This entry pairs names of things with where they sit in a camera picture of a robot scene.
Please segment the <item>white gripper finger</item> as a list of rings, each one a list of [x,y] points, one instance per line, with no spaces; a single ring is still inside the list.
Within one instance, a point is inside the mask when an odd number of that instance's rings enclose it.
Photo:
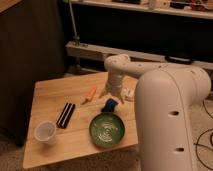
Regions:
[[[120,100],[122,104],[124,104],[124,96],[122,94],[118,94],[117,98]]]
[[[108,90],[106,88],[103,88],[100,95],[99,95],[99,98],[102,98],[103,96],[105,96],[107,94],[108,94]]]

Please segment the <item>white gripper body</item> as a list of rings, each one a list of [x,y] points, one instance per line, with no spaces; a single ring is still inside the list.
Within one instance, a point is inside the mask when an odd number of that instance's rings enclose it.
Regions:
[[[106,90],[113,96],[120,96],[123,88],[124,76],[109,72],[106,82]]]

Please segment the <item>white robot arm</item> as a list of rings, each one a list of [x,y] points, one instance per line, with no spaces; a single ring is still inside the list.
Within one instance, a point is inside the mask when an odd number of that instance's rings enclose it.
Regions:
[[[197,66],[133,62],[126,54],[105,59],[102,93],[124,99],[123,78],[138,80],[134,111],[142,171],[197,171],[188,109],[210,93],[208,73]]]

